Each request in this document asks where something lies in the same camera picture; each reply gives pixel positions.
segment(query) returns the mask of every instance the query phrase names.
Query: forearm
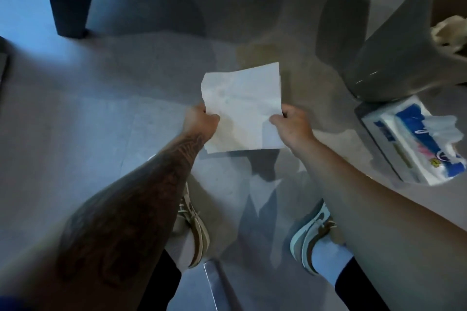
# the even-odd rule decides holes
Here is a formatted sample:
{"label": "forearm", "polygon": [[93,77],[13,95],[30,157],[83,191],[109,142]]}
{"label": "forearm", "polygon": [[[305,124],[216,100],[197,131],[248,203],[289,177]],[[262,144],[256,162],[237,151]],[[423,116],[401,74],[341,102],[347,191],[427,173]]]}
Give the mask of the forearm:
{"label": "forearm", "polygon": [[203,144],[197,134],[175,138],[154,158],[85,202],[61,228],[61,236],[43,244],[40,254],[17,261],[10,273],[0,275],[0,284],[8,286],[8,278],[24,275],[13,293],[35,309],[136,307]]}
{"label": "forearm", "polygon": [[323,182],[323,198],[348,246],[395,307],[425,300],[436,308],[466,287],[463,230],[359,172],[316,140],[296,154]]}

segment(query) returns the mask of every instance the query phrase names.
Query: person's left arm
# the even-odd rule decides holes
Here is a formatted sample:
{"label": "person's left arm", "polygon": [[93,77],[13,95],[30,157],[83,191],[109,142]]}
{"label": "person's left arm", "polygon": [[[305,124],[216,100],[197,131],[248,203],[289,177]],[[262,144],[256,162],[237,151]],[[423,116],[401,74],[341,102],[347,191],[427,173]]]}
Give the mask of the person's left arm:
{"label": "person's left arm", "polygon": [[24,262],[0,272],[0,295],[22,297],[34,309],[135,309],[196,155],[218,122],[202,104],[189,108],[182,133],[156,156],[91,197]]}

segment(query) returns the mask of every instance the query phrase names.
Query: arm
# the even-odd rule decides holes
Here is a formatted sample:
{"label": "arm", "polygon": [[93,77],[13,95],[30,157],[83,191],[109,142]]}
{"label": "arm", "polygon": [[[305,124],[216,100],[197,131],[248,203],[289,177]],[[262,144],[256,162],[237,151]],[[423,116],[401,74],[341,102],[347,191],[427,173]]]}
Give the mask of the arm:
{"label": "arm", "polygon": [[312,133],[304,111],[274,115],[284,143],[324,183],[349,249],[393,310],[466,309],[467,233],[358,171]]}
{"label": "arm", "polygon": [[58,234],[1,273],[1,294],[22,297],[35,309],[136,309],[195,157],[217,128],[219,116],[204,109],[188,109],[182,134],[91,197]]}

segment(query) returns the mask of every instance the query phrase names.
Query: tattoo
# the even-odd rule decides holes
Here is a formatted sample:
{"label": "tattoo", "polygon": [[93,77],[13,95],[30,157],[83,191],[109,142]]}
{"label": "tattoo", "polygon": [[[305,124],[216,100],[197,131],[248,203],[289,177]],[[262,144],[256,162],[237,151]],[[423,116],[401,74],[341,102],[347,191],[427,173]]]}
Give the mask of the tattoo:
{"label": "tattoo", "polygon": [[63,281],[95,268],[113,288],[131,287],[157,262],[202,136],[176,139],[158,155],[85,202],[67,221],[56,261]]}

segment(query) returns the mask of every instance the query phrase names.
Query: person's right arm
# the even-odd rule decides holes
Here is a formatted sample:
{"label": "person's right arm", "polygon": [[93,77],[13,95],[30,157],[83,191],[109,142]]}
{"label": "person's right arm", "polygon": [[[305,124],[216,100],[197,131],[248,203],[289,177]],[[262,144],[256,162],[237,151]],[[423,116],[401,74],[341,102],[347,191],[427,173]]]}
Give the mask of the person's right arm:
{"label": "person's right arm", "polygon": [[304,111],[270,121],[326,189],[349,249],[392,310],[467,310],[467,233],[361,173],[314,136]]}

